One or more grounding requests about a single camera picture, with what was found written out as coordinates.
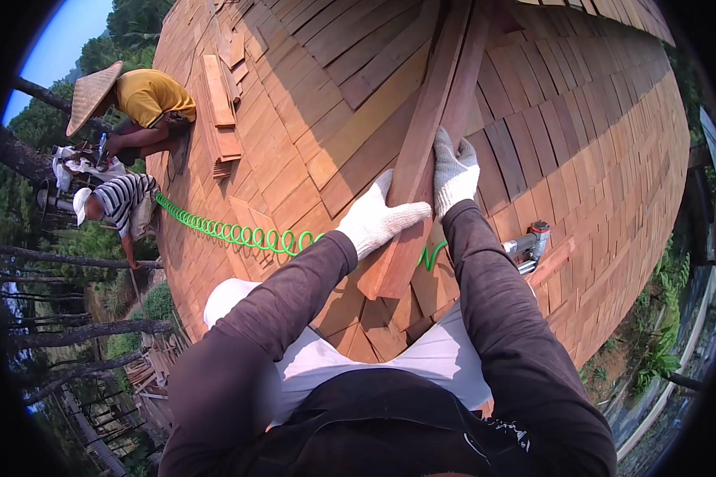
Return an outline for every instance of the shorts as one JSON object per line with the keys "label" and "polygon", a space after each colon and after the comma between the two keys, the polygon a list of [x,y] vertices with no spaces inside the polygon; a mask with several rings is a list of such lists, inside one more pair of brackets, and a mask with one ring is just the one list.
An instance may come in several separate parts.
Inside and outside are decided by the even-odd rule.
{"label": "shorts", "polygon": [[[167,130],[169,131],[167,138],[180,138],[189,131],[189,127],[191,126],[191,121],[178,111],[167,111],[162,115],[161,119],[167,121]],[[115,127],[114,134],[124,136],[125,134],[131,134],[141,129],[143,129],[143,127],[134,123],[132,119],[124,118]],[[135,163],[135,159],[145,159],[140,153],[140,149],[140,147],[125,147],[117,154],[117,159],[125,166],[130,167]]]}

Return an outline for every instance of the yellow shirt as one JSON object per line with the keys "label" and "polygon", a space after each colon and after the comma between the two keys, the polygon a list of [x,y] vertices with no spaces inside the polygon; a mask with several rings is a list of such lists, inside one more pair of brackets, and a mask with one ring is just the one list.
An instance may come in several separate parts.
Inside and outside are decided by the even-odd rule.
{"label": "yellow shirt", "polygon": [[142,128],[151,128],[167,111],[180,111],[189,121],[196,120],[196,103],[188,91],[158,70],[133,70],[117,80],[120,111]]}

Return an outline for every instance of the white cap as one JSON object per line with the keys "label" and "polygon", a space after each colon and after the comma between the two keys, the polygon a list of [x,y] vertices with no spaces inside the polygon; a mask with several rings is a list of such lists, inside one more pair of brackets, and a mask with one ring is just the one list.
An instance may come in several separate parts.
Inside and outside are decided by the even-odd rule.
{"label": "white cap", "polygon": [[74,195],[74,212],[77,214],[77,227],[85,221],[85,202],[93,193],[89,187],[83,187]]}

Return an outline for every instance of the hand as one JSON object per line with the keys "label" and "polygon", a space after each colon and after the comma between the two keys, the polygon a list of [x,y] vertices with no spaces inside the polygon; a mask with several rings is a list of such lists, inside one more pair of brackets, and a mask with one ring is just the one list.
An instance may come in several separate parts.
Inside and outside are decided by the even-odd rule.
{"label": "hand", "polygon": [[475,148],[464,138],[456,158],[448,132],[442,126],[435,134],[432,148],[435,151],[435,213],[442,220],[456,203],[475,198],[480,166]]}
{"label": "hand", "polygon": [[109,157],[116,156],[123,148],[124,139],[119,134],[112,134],[106,138],[105,150],[109,153]]}
{"label": "hand", "polygon": [[353,242],[358,260],[432,213],[427,202],[387,207],[385,200],[391,182],[392,169],[389,169],[376,179],[366,194],[355,201],[337,227]]}

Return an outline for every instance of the striped shirt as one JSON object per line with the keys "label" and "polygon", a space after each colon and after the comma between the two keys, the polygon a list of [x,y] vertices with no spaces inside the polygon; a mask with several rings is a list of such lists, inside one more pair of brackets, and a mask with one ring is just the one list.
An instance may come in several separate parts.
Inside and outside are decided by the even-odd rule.
{"label": "striped shirt", "polygon": [[106,217],[124,237],[130,231],[130,211],[154,188],[156,180],[148,174],[125,174],[97,186],[93,193],[104,202]]}

